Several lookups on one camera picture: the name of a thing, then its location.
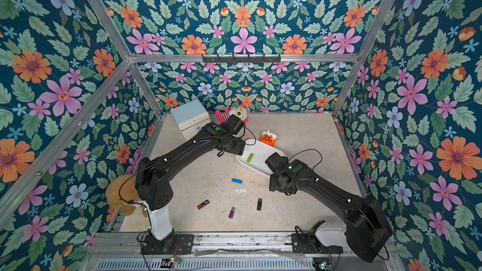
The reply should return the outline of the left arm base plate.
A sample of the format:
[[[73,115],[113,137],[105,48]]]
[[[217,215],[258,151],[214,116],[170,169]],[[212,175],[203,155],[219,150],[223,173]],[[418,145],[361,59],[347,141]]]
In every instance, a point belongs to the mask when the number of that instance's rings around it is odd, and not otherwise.
[[[165,239],[157,240],[153,234],[141,242],[142,255],[187,255],[192,253],[194,235],[171,232]]]

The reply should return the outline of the red swivel usb drive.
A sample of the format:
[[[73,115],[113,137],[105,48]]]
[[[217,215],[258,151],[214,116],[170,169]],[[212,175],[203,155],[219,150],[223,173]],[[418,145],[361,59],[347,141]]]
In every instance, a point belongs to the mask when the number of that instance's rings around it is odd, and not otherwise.
[[[209,204],[210,204],[210,201],[207,199],[207,200],[201,202],[201,203],[197,206],[197,208],[200,210],[200,209],[206,207],[206,206],[209,205]]]

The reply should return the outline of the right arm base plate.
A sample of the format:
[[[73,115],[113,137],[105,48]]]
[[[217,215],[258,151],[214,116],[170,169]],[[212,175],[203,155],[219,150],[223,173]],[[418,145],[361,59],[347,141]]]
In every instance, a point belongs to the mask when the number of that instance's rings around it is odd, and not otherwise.
[[[324,246],[314,235],[300,232],[291,234],[292,251],[303,254],[342,254],[343,248],[339,246]]]

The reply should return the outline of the blue usb drive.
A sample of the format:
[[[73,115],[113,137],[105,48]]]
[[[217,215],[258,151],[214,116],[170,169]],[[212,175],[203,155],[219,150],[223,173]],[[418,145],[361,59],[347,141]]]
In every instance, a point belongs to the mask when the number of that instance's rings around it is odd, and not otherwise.
[[[243,181],[241,179],[236,179],[236,178],[232,178],[232,182],[237,184],[243,184]]]

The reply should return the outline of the white usb drive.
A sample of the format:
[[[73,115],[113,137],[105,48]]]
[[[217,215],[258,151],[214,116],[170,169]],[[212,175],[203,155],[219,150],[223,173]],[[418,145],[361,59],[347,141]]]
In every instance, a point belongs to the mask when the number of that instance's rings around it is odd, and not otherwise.
[[[247,193],[247,189],[245,188],[236,188],[235,191],[239,194]]]

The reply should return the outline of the white plastic storage box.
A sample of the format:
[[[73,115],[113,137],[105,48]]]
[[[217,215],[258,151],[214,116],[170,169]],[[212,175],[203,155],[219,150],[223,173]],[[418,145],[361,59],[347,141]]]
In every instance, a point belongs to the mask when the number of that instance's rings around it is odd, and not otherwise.
[[[246,160],[250,153],[254,153],[254,158],[250,164],[247,164]],[[244,167],[269,179],[272,171],[265,162],[267,158],[274,153],[277,153],[280,156],[285,156],[285,153],[279,149],[271,147],[255,139],[247,139],[243,155],[236,155],[236,159]]]

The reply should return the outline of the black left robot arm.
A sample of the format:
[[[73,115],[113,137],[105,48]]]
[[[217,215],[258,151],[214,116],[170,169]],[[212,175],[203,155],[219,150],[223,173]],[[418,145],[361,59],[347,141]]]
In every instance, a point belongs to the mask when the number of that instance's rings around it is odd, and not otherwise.
[[[222,124],[210,122],[169,153],[139,162],[135,188],[148,213],[149,233],[156,240],[163,241],[173,233],[168,209],[168,203],[173,198],[170,181],[182,169],[212,150],[241,156],[246,142],[237,134],[245,126],[245,122],[235,115]]]

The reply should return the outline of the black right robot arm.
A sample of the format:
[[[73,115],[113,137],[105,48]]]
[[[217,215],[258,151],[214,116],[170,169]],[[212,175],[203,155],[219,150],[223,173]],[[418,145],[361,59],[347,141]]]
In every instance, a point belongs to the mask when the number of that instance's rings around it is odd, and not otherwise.
[[[298,159],[290,161],[274,153],[265,163],[272,172],[270,191],[287,196],[298,191],[307,193],[343,220],[346,242],[359,258],[371,263],[379,256],[393,229],[378,200],[370,195],[362,198],[337,187]]]

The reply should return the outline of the green usb drive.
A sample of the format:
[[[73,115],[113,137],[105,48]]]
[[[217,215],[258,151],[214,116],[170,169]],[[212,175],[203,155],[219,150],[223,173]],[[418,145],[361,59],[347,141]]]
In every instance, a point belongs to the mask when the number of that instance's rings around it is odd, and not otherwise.
[[[253,158],[254,158],[254,153],[250,153],[247,157],[247,160],[246,160],[247,164],[250,164],[252,162]]]

